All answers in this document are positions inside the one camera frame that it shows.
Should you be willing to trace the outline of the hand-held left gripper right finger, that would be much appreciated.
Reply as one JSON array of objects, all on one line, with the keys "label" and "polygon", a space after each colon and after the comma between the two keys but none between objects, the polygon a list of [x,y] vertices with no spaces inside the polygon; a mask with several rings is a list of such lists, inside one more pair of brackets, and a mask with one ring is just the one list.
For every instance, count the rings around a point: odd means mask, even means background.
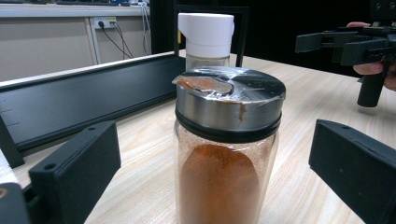
[{"label": "hand-held left gripper right finger", "polygon": [[396,224],[396,149],[319,119],[308,164],[366,224]]}]

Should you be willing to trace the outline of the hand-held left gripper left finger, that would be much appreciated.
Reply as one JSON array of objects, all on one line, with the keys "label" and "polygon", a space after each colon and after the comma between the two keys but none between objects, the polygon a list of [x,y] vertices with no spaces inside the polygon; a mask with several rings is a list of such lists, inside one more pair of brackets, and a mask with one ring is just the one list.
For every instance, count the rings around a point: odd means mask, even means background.
[{"label": "hand-held left gripper left finger", "polygon": [[116,124],[95,124],[29,170],[33,224],[83,224],[120,169]]}]

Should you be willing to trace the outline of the black metal rack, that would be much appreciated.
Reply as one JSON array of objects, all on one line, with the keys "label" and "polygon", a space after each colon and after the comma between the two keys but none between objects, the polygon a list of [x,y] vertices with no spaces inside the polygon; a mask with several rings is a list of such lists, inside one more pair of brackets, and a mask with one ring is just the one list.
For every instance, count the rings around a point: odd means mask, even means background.
[{"label": "black metal rack", "polygon": [[12,168],[33,148],[176,96],[186,59],[172,53],[0,87],[0,150]]}]

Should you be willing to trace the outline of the white-lidded glass jar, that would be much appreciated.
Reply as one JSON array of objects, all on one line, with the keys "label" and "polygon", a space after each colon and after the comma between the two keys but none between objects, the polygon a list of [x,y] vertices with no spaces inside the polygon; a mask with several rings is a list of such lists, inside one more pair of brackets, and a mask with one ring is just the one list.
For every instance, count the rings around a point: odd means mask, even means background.
[{"label": "white-lidded glass jar", "polygon": [[179,13],[177,28],[186,38],[186,69],[228,66],[234,16],[215,13]]}]

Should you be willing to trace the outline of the glass jar of red powder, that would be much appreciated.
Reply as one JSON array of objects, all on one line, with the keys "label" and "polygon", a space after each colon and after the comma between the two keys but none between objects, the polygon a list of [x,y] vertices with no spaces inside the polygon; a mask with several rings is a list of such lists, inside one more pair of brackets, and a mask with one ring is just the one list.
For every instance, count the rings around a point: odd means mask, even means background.
[{"label": "glass jar of red powder", "polygon": [[177,223],[257,224],[285,85],[239,67],[197,67],[174,82]]}]

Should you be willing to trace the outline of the white wall socket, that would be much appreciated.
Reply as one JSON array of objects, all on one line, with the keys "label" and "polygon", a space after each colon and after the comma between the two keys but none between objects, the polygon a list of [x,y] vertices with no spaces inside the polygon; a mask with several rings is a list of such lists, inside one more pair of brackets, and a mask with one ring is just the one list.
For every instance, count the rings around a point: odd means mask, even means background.
[{"label": "white wall socket", "polygon": [[95,29],[112,29],[115,28],[116,17],[94,17],[93,25]]}]

